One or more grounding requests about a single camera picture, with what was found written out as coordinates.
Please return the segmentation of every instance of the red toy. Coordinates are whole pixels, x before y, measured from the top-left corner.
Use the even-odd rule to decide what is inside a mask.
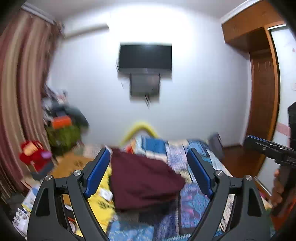
[[[52,153],[44,150],[39,141],[26,141],[21,145],[21,148],[20,160],[27,166],[33,165],[37,172],[42,170],[52,157]]]

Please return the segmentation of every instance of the yellow shirt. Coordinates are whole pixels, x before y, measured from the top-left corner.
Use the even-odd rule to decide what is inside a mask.
[[[99,191],[101,188],[105,190],[110,190],[109,188],[109,176],[111,176],[112,173],[112,168],[107,167],[107,170],[100,182],[99,188],[96,191],[94,195],[92,195],[89,199],[89,205],[98,220],[100,226],[106,233],[108,224],[110,220],[113,218],[113,215],[115,213],[115,208],[114,208],[114,203],[111,200],[110,202],[107,201],[106,199],[102,198],[99,194]],[[78,229],[76,231],[76,234],[83,237],[81,231]]]

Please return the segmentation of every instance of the maroon and beige curtain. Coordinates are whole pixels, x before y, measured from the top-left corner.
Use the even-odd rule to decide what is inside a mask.
[[[7,199],[22,191],[28,174],[20,145],[38,140],[50,149],[42,119],[41,91],[59,27],[24,10],[0,37],[0,190]]]

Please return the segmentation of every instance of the curtain rod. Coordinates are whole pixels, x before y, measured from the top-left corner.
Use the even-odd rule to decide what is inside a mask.
[[[26,10],[27,12],[30,12],[42,19],[44,19],[45,21],[51,23],[51,24],[54,24],[55,23],[55,19],[53,16],[51,16],[50,14],[44,12],[43,10],[35,7],[34,5],[32,4],[29,4],[29,3],[24,3],[22,5],[22,9]]]

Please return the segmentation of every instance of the metal bolt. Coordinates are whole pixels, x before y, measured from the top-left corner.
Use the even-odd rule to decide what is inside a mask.
[[[49,181],[51,178],[52,178],[52,175],[47,175],[47,176],[45,177],[45,180],[46,180],[46,181]]]
[[[216,171],[216,175],[219,176],[219,177],[221,177],[221,176],[224,175],[224,172],[221,171],[221,170],[218,170],[218,171]]]
[[[80,170],[76,170],[73,172],[74,176],[80,176],[81,175],[81,171]]]
[[[252,178],[250,175],[246,175],[246,179],[247,179],[248,181],[252,181],[252,180],[253,180],[253,178]]]

